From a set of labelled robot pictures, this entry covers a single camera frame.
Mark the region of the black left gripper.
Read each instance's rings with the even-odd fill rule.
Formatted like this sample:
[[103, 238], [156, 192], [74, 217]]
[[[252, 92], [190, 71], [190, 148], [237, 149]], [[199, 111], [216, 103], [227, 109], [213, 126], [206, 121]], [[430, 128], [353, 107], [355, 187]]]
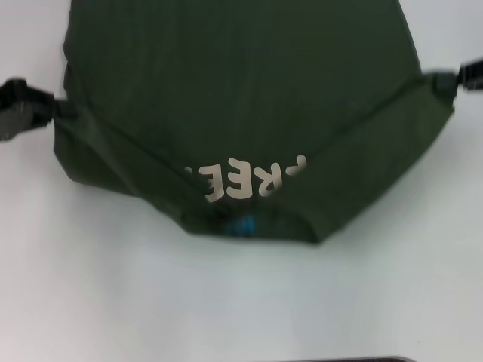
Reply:
[[1, 86], [1, 141], [46, 127], [52, 120], [75, 120], [78, 111], [66, 99], [30, 87], [23, 78], [8, 79]]

